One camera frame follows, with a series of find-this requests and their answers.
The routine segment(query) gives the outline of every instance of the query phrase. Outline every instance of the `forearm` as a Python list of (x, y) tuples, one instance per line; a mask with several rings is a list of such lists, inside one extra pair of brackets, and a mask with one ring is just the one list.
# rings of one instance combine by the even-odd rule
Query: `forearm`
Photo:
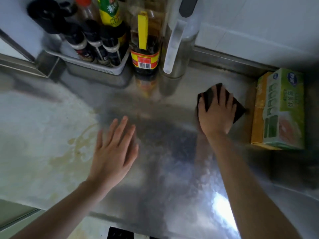
[(209, 136), (237, 227), (243, 239), (300, 238), (289, 220), (262, 190), (225, 134)]
[(67, 238), (103, 196), (96, 186), (83, 182), (11, 239)]

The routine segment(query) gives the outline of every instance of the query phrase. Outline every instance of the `green box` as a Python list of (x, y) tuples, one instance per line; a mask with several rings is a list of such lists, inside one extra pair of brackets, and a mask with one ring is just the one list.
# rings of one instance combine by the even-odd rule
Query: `green box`
[(279, 69), (267, 78), (263, 143), (281, 149), (305, 148), (303, 74)]

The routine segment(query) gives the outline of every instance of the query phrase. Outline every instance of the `barcode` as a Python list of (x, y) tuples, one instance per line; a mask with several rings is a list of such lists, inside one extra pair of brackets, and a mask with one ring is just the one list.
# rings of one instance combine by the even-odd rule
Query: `barcode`
[(142, 69), (151, 69), (151, 64), (138, 62), (138, 67)]

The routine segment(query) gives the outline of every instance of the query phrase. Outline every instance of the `hand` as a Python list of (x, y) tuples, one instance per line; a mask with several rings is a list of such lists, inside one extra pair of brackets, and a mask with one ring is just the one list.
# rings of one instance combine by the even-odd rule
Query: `hand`
[(128, 129), (121, 140), (127, 120), (127, 116), (124, 116), (119, 126), (117, 126), (118, 121), (114, 119), (105, 140), (102, 138), (103, 130), (98, 132), (93, 162), (87, 181), (97, 185), (103, 197), (124, 178), (138, 156), (138, 144), (129, 149), (135, 132), (135, 125)]
[(233, 94), (229, 95), (226, 104), (226, 91), (222, 86), (220, 90), (219, 104), (217, 101), (216, 86), (212, 86), (213, 101), (208, 111), (205, 110), (205, 102), (203, 96), (198, 103), (198, 118), (200, 126), (204, 134), (208, 136), (215, 136), (218, 133), (228, 134), (233, 125), (236, 104), (233, 105)]

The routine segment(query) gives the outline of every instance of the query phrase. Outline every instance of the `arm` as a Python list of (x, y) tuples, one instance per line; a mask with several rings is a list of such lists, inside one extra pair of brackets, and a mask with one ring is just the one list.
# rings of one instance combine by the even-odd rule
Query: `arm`
[(99, 131), (87, 180), (11, 239), (64, 239), (69, 236), (90, 210), (124, 178), (137, 157), (138, 145), (129, 149), (134, 125), (120, 140), (127, 120), (124, 117), (117, 126), (115, 119), (104, 141), (103, 131)]
[(241, 237), (300, 239), (296, 229), (262, 190), (228, 138), (236, 111), (236, 105), (232, 104), (233, 95), (229, 96), (226, 104), (225, 88), (222, 87), (219, 104), (217, 96), (214, 96), (206, 112), (201, 98), (198, 109), (201, 128), (216, 154)]

